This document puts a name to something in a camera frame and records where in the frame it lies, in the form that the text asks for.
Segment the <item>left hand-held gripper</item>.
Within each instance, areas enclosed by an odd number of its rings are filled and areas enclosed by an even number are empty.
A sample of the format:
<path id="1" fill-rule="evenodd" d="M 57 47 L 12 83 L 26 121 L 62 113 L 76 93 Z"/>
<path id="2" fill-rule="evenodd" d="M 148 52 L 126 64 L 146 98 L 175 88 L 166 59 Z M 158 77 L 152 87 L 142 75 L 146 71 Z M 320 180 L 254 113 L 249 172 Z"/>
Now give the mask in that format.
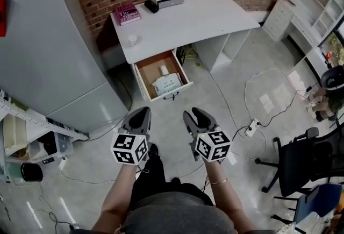
<path id="1" fill-rule="evenodd" d="M 138 165 L 147 160 L 151 118 L 148 107 L 138 108 L 125 117 L 110 144 L 110 152 L 117 163 Z"/>

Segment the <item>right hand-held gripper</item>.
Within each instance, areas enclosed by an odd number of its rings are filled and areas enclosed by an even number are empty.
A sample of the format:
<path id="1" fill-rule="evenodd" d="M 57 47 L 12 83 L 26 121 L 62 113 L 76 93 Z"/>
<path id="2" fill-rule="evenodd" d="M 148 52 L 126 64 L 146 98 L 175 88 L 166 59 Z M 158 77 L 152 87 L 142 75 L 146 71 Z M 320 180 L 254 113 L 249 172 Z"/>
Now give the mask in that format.
<path id="1" fill-rule="evenodd" d="M 183 112 L 183 121 L 187 131 L 191 135 L 196 135 L 189 144 L 194 159 L 213 162 L 226 158 L 232 145 L 232 139 L 226 131 L 217 126 L 215 118 L 206 111 L 193 107 L 192 113 L 196 116 L 197 122 L 187 111 Z M 215 127 L 215 129 L 199 133 L 199 127 Z"/>

